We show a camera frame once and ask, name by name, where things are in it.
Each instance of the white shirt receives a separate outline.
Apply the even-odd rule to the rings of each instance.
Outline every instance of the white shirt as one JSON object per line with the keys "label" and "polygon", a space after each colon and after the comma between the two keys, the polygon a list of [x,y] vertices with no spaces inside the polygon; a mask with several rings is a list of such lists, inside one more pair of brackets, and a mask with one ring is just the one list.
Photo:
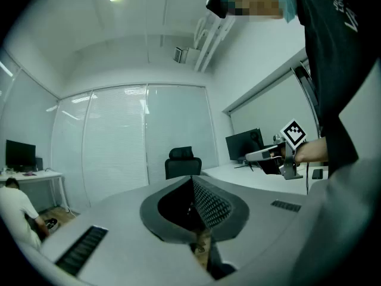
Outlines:
{"label": "white shirt", "polygon": [[23,241],[39,249],[41,241],[37,234],[30,229],[24,215],[32,219],[38,217],[38,213],[32,206],[28,196],[15,188],[0,188],[0,214],[8,230],[15,240]]}

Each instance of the wooden floor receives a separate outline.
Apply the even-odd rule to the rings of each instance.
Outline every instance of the wooden floor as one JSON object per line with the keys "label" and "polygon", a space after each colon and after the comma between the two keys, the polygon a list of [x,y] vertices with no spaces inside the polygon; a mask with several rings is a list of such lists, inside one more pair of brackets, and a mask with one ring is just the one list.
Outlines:
{"label": "wooden floor", "polygon": [[61,226],[65,225],[65,223],[68,223],[75,218],[70,212],[66,213],[65,209],[62,207],[52,207],[50,209],[44,210],[40,212],[40,216],[43,220],[56,218]]}
{"label": "wooden floor", "polygon": [[194,255],[199,264],[207,270],[209,254],[210,254],[211,238],[208,230],[197,234],[197,248],[194,251]]}

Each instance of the man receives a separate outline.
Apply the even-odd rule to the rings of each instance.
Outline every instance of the man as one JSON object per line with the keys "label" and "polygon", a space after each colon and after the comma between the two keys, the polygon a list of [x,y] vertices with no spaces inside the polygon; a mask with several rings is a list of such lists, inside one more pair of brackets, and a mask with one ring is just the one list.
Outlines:
{"label": "man", "polygon": [[45,222],[32,206],[28,196],[20,191],[20,186],[14,178],[8,178],[5,186],[0,188],[0,214],[12,236],[32,245],[35,249],[39,249],[41,241],[30,228],[25,214],[35,220],[41,232],[49,236]]}
{"label": "man", "polygon": [[364,82],[377,58],[371,27],[377,0],[221,0],[234,15],[284,18],[296,15],[305,27],[305,47],[316,85],[324,138],[301,145],[295,161],[328,161],[330,175],[357,160],[339,113]]}

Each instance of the white roller blind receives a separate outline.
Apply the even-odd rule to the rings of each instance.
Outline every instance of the white roller blind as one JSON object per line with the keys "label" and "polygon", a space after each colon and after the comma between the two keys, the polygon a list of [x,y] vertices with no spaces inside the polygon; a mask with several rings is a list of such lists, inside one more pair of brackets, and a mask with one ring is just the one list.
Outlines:
{"label": "white roller blind", "polygon": [[264,145],[272,144],[273,136],[293,118],[296,118],[307,132],[307,141],[318,138],[308,101],[298,80],[292,74],[254,96],[248,103],[234,110],[230,116],[234,134],[259,128]]}
{"label": "white roller blind", "polygon": [[91,205],[148,184],[145,92],[145,86],[128,86],[93,93],[83,145],[85,187]]}
{"label": "white roller blind", "polygon": [[64,174],[70,208],[78,213],[90,206],[82,174],[82,134],[90,92],[62,100],[52,137],[52,168]]}
{"label": "white roller blind", "polygon": [[205,88],[148,87],[146,151],[149,183],[165,180],[164,163],[175,147],[192,146],[202,168],[216,167],[217,156]]}

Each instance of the vent grille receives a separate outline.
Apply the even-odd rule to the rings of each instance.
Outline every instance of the vent grille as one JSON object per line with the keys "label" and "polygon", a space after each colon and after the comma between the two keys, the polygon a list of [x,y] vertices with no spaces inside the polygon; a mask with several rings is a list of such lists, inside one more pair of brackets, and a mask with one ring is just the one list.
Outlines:
{"label": "vent grille", "polygon": [[197,212],[208,228],[213,228],[229,216],[230,204],[194,179],[193,190]]}
{"label": "vent grille", "polygon": [[107,232],[106,229],[92,226],[56,262],[56,265],[67,273],[77,275]]}
{"label": "vent grille", "polygon": [[177,61],[178,63],[180,62],[181,60],[181,53],[182,53],[182,50],[179,49],[179,48],[176,48],[174,49],[174,60]]}
{"label": "vent grille", "polygon": [[280,207],[281,209],[293,211],[293,212],[299,212],[300,208],[302,207],[299,204],[287,203],[281,200],[275,200],[272,202],[271,205],[275,207]]}

